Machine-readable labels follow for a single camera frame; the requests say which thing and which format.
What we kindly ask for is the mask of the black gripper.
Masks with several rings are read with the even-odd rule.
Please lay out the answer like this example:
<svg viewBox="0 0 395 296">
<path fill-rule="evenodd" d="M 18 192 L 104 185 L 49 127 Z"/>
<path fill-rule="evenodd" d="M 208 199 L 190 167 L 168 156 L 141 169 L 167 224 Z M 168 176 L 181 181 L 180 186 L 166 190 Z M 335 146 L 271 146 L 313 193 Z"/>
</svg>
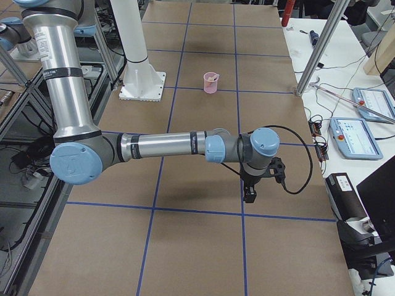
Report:
<svg viewBox="0 0 395 296">
<path fill-rule="evenodd" d="M 243 180 L 243 200 L 245 203 L 254 203 L 257 197 L 257 192 L 254 186 L 262 178 L 271 178 L 272 174 L 269 171 L 265 173 L 259 173 L 258 175 L 252 175 L 248 173 L 244 168 L 240 169 L 240 177 Z"/>
</svg>

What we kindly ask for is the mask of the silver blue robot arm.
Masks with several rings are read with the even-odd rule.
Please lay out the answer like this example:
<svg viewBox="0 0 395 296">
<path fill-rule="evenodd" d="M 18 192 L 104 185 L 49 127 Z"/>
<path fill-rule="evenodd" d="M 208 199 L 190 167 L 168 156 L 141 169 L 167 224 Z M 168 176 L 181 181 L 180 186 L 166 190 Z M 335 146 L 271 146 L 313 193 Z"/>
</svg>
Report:
<svg viewBox="0 0 395 296">
<path fill-rule="evenodd" d="M 93 1 L 19 1 L 23 24 L 34 33 L 57 131 L 50 156 L 53 173 L 69 184 L 96 179 L 106 168 L 131 159 L 204 155 L 208 162 L 236 162 L 244 201 L 256 198 L 262 178 L 285 179 L 277 157 L 280 139 L 270 128 L 234 136 L 227 130 L 131 135 L 103 133 L 93 122 L 75 35 L 93 36 Z"/>
</svg>

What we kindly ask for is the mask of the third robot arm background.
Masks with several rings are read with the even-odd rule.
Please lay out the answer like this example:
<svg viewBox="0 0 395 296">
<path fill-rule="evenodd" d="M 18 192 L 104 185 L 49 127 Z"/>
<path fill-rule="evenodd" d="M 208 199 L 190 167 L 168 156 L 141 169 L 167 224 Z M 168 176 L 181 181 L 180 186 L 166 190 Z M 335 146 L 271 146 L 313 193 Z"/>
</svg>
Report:
<svg viewBox="0 0 395 296">
<path fill-rule="evenodd" d="M 38 53 L 36 41 L 18 17 L 1 19 L 1 47 L 7 52 L 16 48 L 26 58 Z"/>
</svg>

